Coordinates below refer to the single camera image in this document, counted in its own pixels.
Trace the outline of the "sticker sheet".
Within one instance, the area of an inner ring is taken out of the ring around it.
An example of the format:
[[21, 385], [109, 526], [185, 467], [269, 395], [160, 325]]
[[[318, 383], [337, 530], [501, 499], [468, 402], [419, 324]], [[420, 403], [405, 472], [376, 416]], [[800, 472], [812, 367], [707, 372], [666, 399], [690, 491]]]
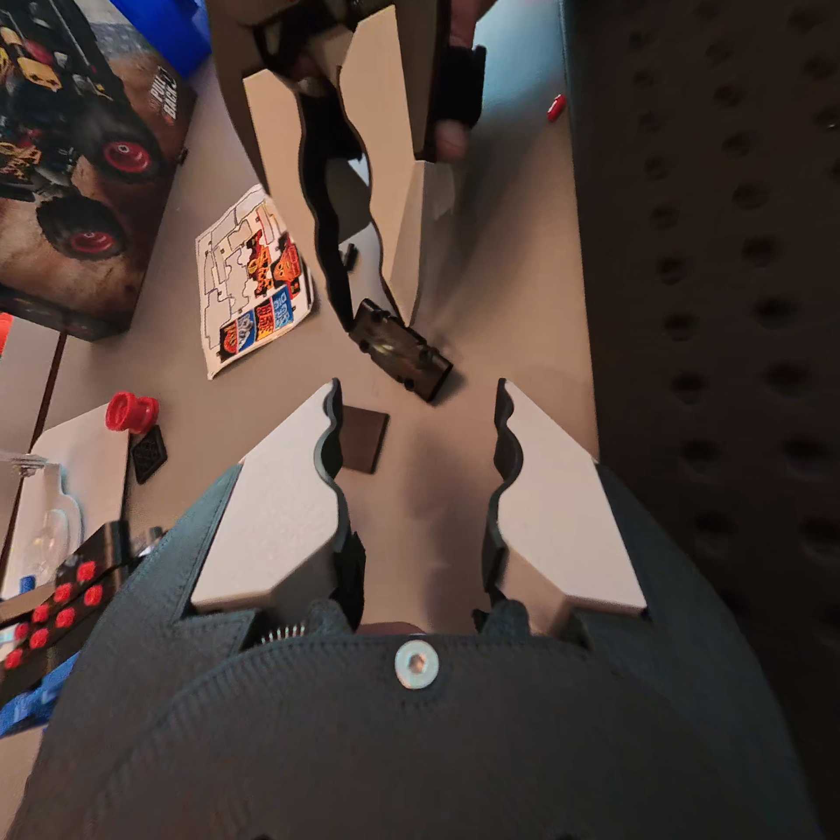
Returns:
[[289, 333], [316, 302], [312, 273], [261, 185], [195, 240], [206, 377]]

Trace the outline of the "toy truck model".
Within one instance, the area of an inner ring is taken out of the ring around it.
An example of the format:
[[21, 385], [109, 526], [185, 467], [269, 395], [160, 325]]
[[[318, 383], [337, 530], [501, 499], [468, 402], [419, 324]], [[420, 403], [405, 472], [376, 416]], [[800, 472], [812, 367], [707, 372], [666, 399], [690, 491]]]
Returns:
[[128, 523], [108, 522], [51, 581], [2, 601], [2, 739], [46, 725], [94, 627], [161, 534], [135, 554]]

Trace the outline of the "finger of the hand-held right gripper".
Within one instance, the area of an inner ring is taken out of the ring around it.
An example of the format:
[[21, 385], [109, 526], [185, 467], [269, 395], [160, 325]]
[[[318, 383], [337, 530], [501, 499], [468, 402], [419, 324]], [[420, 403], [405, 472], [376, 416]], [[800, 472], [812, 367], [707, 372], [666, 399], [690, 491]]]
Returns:
[[347, 2], [206, 3], [213, 63], [228, 115], [296, 245], [320, 269], [345, 332], [354, 325], [329, 164], [356, 152], [336, 87], [310, 51], [350, 18]]
[[343, 110], [368, 165], [381, 282], [409, 327], [441, 265], [455, 204], [455, 174], [434, 162], [431, 123], [447, 27], [446, 2], [389, 3], [357, 24], [339, 70]]

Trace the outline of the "black smooth square tile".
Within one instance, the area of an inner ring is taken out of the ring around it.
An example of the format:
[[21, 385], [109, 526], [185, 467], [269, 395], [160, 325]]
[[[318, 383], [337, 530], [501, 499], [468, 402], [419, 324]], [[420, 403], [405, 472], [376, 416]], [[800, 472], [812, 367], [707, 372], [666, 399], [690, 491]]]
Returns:
[[389, 421], [387, 413], [343, 406], [339, 439], [344, 468], [365, 475], [374, 474]]

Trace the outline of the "red toy wheel hub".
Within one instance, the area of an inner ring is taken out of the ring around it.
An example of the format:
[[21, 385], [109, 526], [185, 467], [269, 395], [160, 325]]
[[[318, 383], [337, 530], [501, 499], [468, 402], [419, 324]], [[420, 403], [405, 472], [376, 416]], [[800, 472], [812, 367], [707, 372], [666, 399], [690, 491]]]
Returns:
[[159, 413], [160, 404], [157, 399], [137, 396], [131, 392], [117, 392], [107, 406], [104, 423], [112, 432], [143, 435], [157, 424]]

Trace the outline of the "toy truck set box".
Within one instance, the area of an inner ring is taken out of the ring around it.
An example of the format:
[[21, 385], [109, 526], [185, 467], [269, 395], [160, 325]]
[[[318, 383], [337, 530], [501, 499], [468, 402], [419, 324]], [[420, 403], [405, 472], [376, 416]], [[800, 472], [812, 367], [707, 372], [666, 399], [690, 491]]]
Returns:
[[133, 319], [196, 101], [121, 2], [1, 2], [2, 312]]

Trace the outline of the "grey desk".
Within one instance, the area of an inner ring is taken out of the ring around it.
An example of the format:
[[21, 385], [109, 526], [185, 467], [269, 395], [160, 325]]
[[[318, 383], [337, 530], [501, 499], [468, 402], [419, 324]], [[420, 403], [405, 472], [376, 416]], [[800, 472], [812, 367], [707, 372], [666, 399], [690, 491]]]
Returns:
[[456, 168], [451, 238], [423, 289], [417, 330], [454, 362], [430, 406], [377, 370], [326, 302], [287, 336], [209, 381], [200, 344], [195, 237], [257, 183], [213, 62], [191, 79], [197, 103], [131, 329], [88, 343], [16, 321], [2, 359], [2, 449], [109, 401], [156, 397], [166, 464], [129, 473], [132, 531], [170, 528], [333, 377], [346, 405], [390, 416], [374, 474], [338, 483], [366, 551], [364, 620], [471, 634], [489, 601], [480, 549], [490, 493], [496, 388], [505, 377], [597, 453], [561, 2], [495, 2], [476, 28], [488, 49], [482, 116]]

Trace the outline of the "blue plastic bin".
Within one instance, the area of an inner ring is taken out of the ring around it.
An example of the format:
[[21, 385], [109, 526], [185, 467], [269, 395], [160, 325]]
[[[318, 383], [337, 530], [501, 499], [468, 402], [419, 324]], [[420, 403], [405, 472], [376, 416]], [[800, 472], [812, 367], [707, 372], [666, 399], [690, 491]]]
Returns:
[[177, 73], [187, 78], [212, 54], [205, 1], [112, 1]]

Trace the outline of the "white booklet stand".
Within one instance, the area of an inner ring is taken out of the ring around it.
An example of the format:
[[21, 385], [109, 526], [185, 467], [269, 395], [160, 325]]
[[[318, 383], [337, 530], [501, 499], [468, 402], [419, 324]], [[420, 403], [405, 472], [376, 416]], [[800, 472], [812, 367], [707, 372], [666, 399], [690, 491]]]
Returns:
[[106, 428], [102, 405], [46, 432], [32, 452], [47, 466], [24, 478], [2, 597], [18, 594], [21, 578], [37, 585], [103, 524], [121, 519], [129, 434]]

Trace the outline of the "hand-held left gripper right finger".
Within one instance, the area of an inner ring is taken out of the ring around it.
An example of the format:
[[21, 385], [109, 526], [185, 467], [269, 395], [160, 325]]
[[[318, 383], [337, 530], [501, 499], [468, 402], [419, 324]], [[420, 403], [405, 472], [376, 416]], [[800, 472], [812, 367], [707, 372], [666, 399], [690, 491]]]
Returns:
[[493, 602], [519, 602], [538, 636], [572, 612], [638, 618], [648, 604], [592, 455], [524, 391], [497, 384], [481, 566]]

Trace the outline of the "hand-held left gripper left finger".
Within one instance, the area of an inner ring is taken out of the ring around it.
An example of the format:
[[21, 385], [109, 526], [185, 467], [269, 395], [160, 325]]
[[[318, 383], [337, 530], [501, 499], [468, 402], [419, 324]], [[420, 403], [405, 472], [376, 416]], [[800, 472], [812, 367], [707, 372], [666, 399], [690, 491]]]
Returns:
[[311, 602], [332, 598], [360, 626], [365, 551], [336, 482], [342, 423], [333, 378], [240, 461], [192, 593], [196, 613], [256, 609], [293, 627]]

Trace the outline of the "person's right hand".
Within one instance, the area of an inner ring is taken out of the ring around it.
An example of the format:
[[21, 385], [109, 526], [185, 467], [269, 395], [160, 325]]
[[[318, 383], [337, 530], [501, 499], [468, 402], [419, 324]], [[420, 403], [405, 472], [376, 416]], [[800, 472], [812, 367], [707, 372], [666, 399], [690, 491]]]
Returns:
[[[450, 2], [448, 46], [472, 49], [478, 22], [496, 5], [497, 1]], [[437, 158], [451, 163], [462, 160], [469, 146], [469, 129], [454, 119], [439, 120], [435, 126]]]

